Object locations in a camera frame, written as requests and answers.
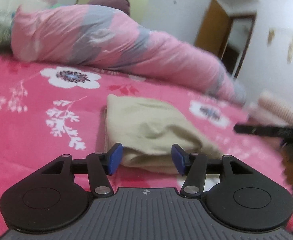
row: folded cloth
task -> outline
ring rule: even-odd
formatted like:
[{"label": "folded cloth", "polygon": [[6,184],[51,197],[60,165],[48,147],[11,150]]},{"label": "folded cloth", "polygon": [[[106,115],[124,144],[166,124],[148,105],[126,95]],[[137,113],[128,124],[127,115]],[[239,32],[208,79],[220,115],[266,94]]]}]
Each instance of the folded cloth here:
[{"label": "folded cloth", "polygon": [[110,146],[123,144],[122,165],[127,167],[177,174],[171,159],[173,144],[188,153],[201,152],[214,159],[222,156],[179,110],[155,99],[109,95],[106,131]]}]

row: wooden door frame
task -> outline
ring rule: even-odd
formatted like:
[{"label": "wooden door frame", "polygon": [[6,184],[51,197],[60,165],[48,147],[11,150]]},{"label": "wooden door frame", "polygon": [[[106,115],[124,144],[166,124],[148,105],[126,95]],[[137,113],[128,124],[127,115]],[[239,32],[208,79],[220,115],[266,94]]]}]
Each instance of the wooden door frame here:
[{"label": "wooden door frame", "polygon": [[243,64],[243,61],[245,59],[245,54],[247,53],[247,50],[248,50],[248,47],[249,47],[249,44],[250,44],[250,40],[251,40],[251,36],[252,36],[253,29],[254,29],[256,18],[257,18],[257,14],[239,14],[239,15],[230,16],[228,29],[227,29],[226,35],[224,36],[224,39],[223,39],[223,42],[222,42],[222,45],[221,45],[221,48],[220,48],[220,51],[219,51],[219,56],[220,57],[223,56],[224,49],[225,49],[225,47],[227,45],[229,35],[231,33],[233,21],[237,20],[237,19],[252,19],[252,25],[251,25],[251,29],[249,31],[248,39],[247,39],[247,42],[246,42],[245,47],[243,49],[243,53],[242,53],[242,56],[241,56],[237,71],[235,72],[234,78],[238,77],[238,74],[239,74],[240,69],[241,69],[242,64]]}]

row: crosshair symbol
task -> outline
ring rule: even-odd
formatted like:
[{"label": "crosshair symbol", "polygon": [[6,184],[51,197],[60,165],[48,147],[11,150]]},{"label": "crosshair symbol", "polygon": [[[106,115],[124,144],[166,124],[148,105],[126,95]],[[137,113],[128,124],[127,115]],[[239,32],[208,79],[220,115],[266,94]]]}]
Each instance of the crosshair symbol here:
[{"label": "crosshair symbol", "polygon": [[148,194],[150,194],[151,193],[151,191],[150,190],[143,190],[143,191],[141,191],[143,194],[145,194],[145,195],[148,195]]}]

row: ribbed gray surface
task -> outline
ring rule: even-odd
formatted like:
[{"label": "ribbed gray surface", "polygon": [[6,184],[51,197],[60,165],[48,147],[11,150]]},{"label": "ribbed gray surface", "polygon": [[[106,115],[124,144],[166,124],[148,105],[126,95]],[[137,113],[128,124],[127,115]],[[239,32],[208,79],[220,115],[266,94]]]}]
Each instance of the ribbed gray surface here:
[{"label": "ribbed gray surface", "polygon": [[198,200],[177,195],[173,188],[120,188],[97,199],[68,228],[45,235],[9,231],[2,240],[293,240],[284,229],[246,234],[226,228]]}]

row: bed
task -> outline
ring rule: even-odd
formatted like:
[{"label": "bed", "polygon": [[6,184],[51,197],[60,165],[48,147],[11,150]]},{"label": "bed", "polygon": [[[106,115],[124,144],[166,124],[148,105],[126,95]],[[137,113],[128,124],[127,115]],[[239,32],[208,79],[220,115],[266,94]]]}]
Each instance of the bed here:
[{"label": "bed", "polygon": [[[56,74],[87,75],[87,82],[67,82]],[[88,67],[22,63],[0,56],[0,197],[16,182],[54,158],[68,153],[74,159],[104,151],[106,97],[155,98],[175,106],[192,124],[231,154],[281,184],[279,155],[258,137],[237,135],[233,126],[247,113],[223,101],[184,87],[143,77]],[[112,187],[176,187],[178,175],[151,173],[120,166],[110,178]],[[88,190],[88,179],[76,176]],[[208,190],[219,181],[207,178]],[[0,214],[0,235],[7,227]]]}]

